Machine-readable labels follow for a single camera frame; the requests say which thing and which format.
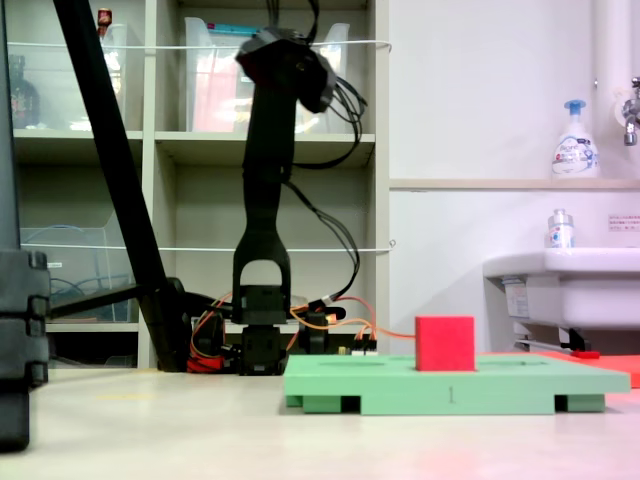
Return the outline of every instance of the white sink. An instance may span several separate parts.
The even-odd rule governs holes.
[[[516,276],[524,282],[528,320],[520,321],[640,329],[640,249],[545,249],[489,260],[483,273],[503,280]]]

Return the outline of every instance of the green tray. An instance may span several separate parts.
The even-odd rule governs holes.
[[[605,393],[629,392],[626,373],[539,355],[479,355],[475,372],[415,370],[412,355],[292,355],[288,407],[363,415],[521,415],[602,412]]]

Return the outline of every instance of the pipe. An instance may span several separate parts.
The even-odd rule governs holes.
[[[594,66],[598,88],[594,93],[593,132],[605,176],[620,177],[629,150],[622,141],[622,106],[632,98],[631,0],[593,0]]]

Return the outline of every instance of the white table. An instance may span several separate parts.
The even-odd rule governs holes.
[[[605,414],[361,417],[286,410],[282,378],[53,371],[2,480],[640,478],[640,391]]]

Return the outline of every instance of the red cube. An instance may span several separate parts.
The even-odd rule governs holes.
[[[416,317],[416,370],[474,371],[473,324],[473,317]]]

